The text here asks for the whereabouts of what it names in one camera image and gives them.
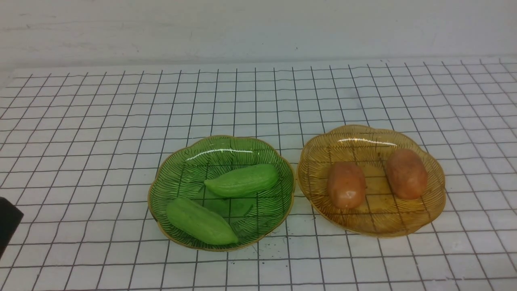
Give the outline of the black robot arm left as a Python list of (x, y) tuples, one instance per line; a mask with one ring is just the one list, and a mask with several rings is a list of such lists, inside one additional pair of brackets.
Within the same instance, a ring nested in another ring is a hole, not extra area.
[(0, 198), (0, 258), (20, 225), (24, 213), (6, 198)]

